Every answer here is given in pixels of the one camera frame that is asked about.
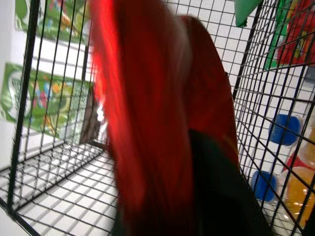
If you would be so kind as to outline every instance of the blue lid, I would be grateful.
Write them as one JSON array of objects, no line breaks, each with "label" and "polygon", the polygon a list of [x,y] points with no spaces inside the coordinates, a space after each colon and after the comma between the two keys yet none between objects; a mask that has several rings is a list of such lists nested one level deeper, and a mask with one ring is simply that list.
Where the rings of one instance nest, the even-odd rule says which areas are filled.
[{"label": "blue lid", "polygon": [[[276,117],[276,124],[285,127],[287,117],[288,115],[278,114]],[[283,134],[282,143],[281,143],[282,145],[290,146],[297,141],[298,136],[295,134],[301,133],[301,129],[303,125],[301,120],[298,117],[289,117],[287,129],[291,130],[292,133],[284,130],[283,128],[277,126],[276,124],[273,125],[272,130],[271,130],[272,124],[270,125],[270,128],[269,128],[269,132],[271,133],[271,136],[270,136],[271,142],[280,144],[282,134]]]},{"label": "blue lid", "polygon": [[[257,177],[258,177],[258,181],[257,181],[256,189],[254,190]],[[252,190],[257,199],[263,200],[265,191],[267,190],[267,193],[265,196],[266,202],[270,202],[271,200],[273,200],[275,194],[273,193],[271,188],[274,191],[277,191],[277,184],[278,184],[277,178],[275,176],[271,176],[271,180],[270,180],[271,188],[270,188],[267,184],[269,177],[270,177],[270,173],[267,171],[261,171],[261,173],[259,173],[259,171],[256,171],[252,177],[252,182],[251,182]]]}]

